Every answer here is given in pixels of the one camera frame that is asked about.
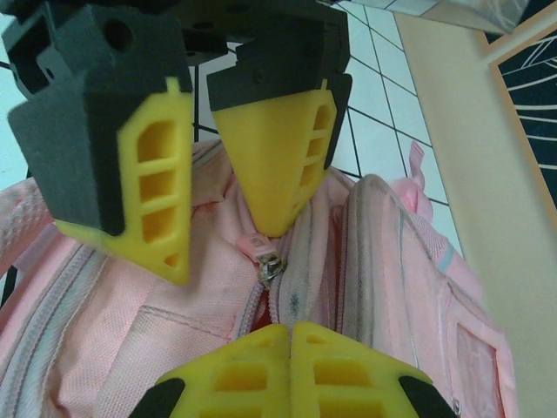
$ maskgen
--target white tile wall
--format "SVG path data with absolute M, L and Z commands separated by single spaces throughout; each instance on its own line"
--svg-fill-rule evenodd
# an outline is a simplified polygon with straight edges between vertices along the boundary
M 387 182 L 405 177 L 394 129 L 356 111 L 349 112 L 362 175 L 378 174 Z
M 433 224 L 460 249 L 393 14 L 348 2 L 335 7 L 350 14 L 352 59 L 346 72 L 352 74 L 353 87 L 349 100 L 350 118 L 345 117 L 333 165 L 353 179 L 376 173 L 387 181 L 394 180 L 409 173 L 406 162 L 410 145 L 416 138 L 425 153 L 422 169 L 426 176 L 426 194 L 435 200 Z M 9 21 L 0 16 L 0 32 Z M 230 53 L 196 69 L 199 140 L 218 137 L 205 77 L 234 65 L 235 60 L 234 53 Z M 3 47 L 0 47 L 0 61 L 7 62 Z M 7 111 L 22 99 L 10 72 L 0 68 L 0 144 L 3 151 L 0 153 L 0 188 L 23 179 L 27 169 L 6 122 Z
M 11 17 L 0 15 L 0 34 L 11 22 Z M 0 45 L 0 62 L 6 63 L 3 44 Z M 0 68 L 0 190 L 25 179 L 27 164 L 8 125 L 8 111 L 24 101 L 11 72 Z
M 358 176 L 361 175 L 358 169 L 356 148 L 352 138 L 350 119 L 348 117 L 345 117 L 342 128 L 340 128 L 339 142 L 334 152 L 332 165 L 344 172 L 351 172 Z
M 381 9 L 372 9 L 365 7 L 367 14 L 367 22 L 372 31 L 379 33 L 385 39 L 402 49 L 402 41 L 400 41 L 399 28 L 394 20 L 394 15 L 390 11 Z
M 418 98 L 390 80 L 385 80 L 385 88 L 393 111 L 395 128 L 426 144 L 431 144 Z
M 373 48 L 372 38 L 369 36 L 369 28 L 367 25 L 349 14 L 348 28 L 350 31 L 352 56 L 362 63 L 369 65 L 374 70 L 379 71 L 375 49 Z
M 377 32 L 372 32 L 373 44 L 379 58 L 381 74 L 416 94 L 410 68 L 404 51 L 387 41 Z
M 2 36 L 4 30 L 8 27 L 13 17 L 6 15 L 0 15 L 0 37 Z M 8 55 L 6 54 L 6 49 L 3 47 L 3 43 L 0 42 L 0 61 L 3 63 L 8 62 Z
M 393 120 L 380 74 L 355 59 L 350 60 L 346 72 L 352 75 L 352 92 L 348 105 L 392 125 Z
M 217 129 L 212 118 L 209 106 L 209 92 L 207 90 L 207 75 L 232 67 L 236 63 L 236 55 L 230 52 L 228 55 L 213 59 L 199 66 L 199 124 L 212 129 Z

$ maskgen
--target dark blue patterned poster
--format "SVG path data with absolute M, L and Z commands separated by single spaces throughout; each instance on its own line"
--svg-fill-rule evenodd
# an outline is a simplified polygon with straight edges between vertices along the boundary
M 499 69 L 557 206 L 557 30 L 500 63 Z

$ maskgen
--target white tile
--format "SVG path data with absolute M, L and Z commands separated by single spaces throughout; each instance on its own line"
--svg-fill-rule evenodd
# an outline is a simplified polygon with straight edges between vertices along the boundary
M 350 36 L 350 54 L 375 70 L 379 70 L 372 35 L 367 26 L 356 17 L 348 15 L 348 32 Z
M 406 170 L 410 176 L 410 165 L 408 162 L 410 156 L 410 148 L 412 146 L 413 139 L 399 132 L 399 142 L 400 149 L 402 150 L 402 155 L 404 156 L 404 162 L 406 165 Z M 437 161 L 435 160 L 435 154 L 433 149 L 429 146 L 420 145 L 419 147 L 424 151 L 424 159 L 421 163 L 421 171 L 424 173 L 426 179 L 426 196 L 428 198 L 436 199 L 441 202 L 446 203 L 445 187 L 443 187 L 443 182 L 441 181 L 441 176 L 439 173 L 439 168 L 437 168 Z
M 391 11 L 366 7 L 366 14 L 369 26 L 373 30 L 376 30 L 389 41 L 402 48 L 399 28 Z
M 220 136 L 217 133 L 204 131 L 203 129 L 199 130 L 199 141 L 211 141 L 213 139 L 220 139 Z
M 394 130 L 355 111 L 350 118 L 362 176 L 377 174 L 387 182 L 405 177 Z
M 460 254 L 462 254 L 459 236 L 457 235 L 456 228 L 454 226 L 453 215 L 451 214 L 451 210 L 448 206 L 433 202 L 432 225 L 438 233 L 441 233 L 449 238 L 449 242 L 453 245 L 453 247 Z
M 241 44 L 239 44 L 239 43 L 237 43 L 237 42 L 229 42 L 229 43 L 228 43 L 228 48 L 230 48 L 231 50 L 235 51 L 236 48 L 237 48 L 238 46 L 240 46 L 240 45 L 241 45 Z
M 339 142 L 332 158 L 332 166 L 358 174 L 358 163 L 356 162 L 356 150 L 352 141 L 352 130 L 350 129 L 350 121 L 348 120 L 348 112 L 346 112 L 344 123 L 340 128 Z
M 8 112 L 24 101 L 11 71 L 0 68 L 0 119 L 7 118 Z
M 418 98 L 387 79 L 385 87 L 397 130 L 431 144 Z
M 355 3 L 364 4 L 367 8 L 379 7 L 380 9 L 385 9 L 392 2 L 393 0 L 355 0 Z
M 209 92 L 207 90 L 207 74 L 212 74 L 232 67 L 236 63 L 236 55 L 229 53 L 223 57 L 213 59 L 199 66 L 199 124 L 209 128 L 217 129 L 211 115 L 209 106 Z
M 412 75 L 404 52 L 375 32 L 373 33 L 373 42 L 379 57 L 381 73 L 415 93 Z
M 366 11 L 364 10 L 363 5 L 354 2 L 340 2 L 339 5 L 346 11 L 352 13 L 355 17 L 357 17 L 362 22 L 367 22 Z
M 421 16 L 430 10 L 439 0 L 397 0 L 388 9 L 398 13 L 406 13 L 412 16 Z
M 8 122 L 4 118 L 0 118 L 0 138 L 2 143 L 2 153 L 0 154 L 0 190 L 3 190 L 25 179 L 27 163 L 19 149 L 16 138 L 8 126 Z
M 8 111 L 25 100 L 11 76 L 0 69 L 0 190 L 25 179 L 27 163 L 8 125 Z
M 2 34 L 13 19 L 14 18 L 12 16 L 0 14 L 0 61 L 5 63 L 8 62 L 8 55 L 6 54 L 6 49 L 3 46 Z
M 346 72 L 352 75 L 352 92 L 348 104 L 366 115 L 393 125 L 381 76 L 354 59 L 348 63 Z

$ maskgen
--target backpack zipper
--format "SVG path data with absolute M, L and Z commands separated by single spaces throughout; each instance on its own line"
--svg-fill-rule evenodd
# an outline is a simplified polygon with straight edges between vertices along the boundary
M 106 260 L 106 256 L 92 248 L 77 245 L 77 250 L 57 274 L 49 292 L 32 314 L 6 369 L 0 390 L 0 404 L 6 416 L 40 414 L 43 382 L 57 356 L 60 341 L 71 318 L 97 284 Z M 30 390 L 41 393 L 30 395 Z M 33 406 L 29 399 L 40 401 Z
M 261 305 L 261 300 L 267 294 L 277 294 L 282 274 L 286 269 L 286 260 L 281 257 L 281 253 L 285 251 L 286 240 L 281 239 L 277 247 L 273 246 L 268 238 L 254 233 L 252 235 L 242 237 L 237 242 L 237 248 L 258 265 L 258 281 L 253 287 L 245 309 L 240 319 L 238 329 L 234 335 L 234 339 L 238 339 L 251 332 L 255 315 Z M 272 322 L 278 323 L 278 308 L 272 300 L 276 298 L 269 297 L 265 310 L 269 312 Z

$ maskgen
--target pink backpack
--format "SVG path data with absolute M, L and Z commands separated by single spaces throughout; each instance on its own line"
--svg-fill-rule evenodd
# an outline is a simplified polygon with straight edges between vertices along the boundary
M 128 416 L 165 372 L 267 324 L 309 320 L 423 370 L 457 416 L 516 418 L 507 341 L 426 219 L 419 147 L 411 160 L 397 193 L 331 169 L 269 241 L 222 145 L 204 143 L 183 287 L 61 235 L 32 179 L 3 192 L 0 273 L 13 264 L 23 277 L 0 311 L 2 417 Z

